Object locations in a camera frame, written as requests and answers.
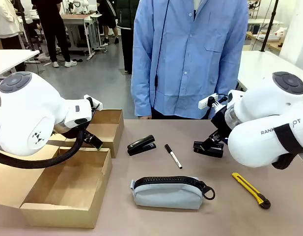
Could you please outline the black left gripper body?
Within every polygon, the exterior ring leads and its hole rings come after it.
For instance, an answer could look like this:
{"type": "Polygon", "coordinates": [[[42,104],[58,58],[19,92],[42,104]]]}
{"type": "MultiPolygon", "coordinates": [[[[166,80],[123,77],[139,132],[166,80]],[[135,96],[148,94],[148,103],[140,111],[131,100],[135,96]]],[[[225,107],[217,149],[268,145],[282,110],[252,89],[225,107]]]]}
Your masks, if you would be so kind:
{"type": "Polygon", "coordinates": [[[84,138],[86,139],[90,139],[93,134],[91,134],[90,132],[88,132],[86,129],[89,126],[90,121],[88,122],[84,122],[82,124],[78,124],[76,127],[70,129],[69,131],[64,133],[64,137],[68,138],[68,139],[73,139],[73,138],[77,138],[78,134],[80,131],[83,132],[84,134],[84,138]]]}

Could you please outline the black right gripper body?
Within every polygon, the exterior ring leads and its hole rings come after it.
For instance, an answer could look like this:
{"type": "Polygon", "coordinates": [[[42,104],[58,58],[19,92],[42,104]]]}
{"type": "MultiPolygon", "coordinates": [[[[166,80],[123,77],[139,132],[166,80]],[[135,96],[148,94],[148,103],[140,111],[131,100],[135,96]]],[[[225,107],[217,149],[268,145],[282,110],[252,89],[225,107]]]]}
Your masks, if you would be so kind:
{"type": "Polygon", "coordinates": [[[226,110],[226,107],[221,108],[211,119],[212,124],[217,128],[217,132],[221,138],[228,138],[232,131],[225,121],[226,110]]]}

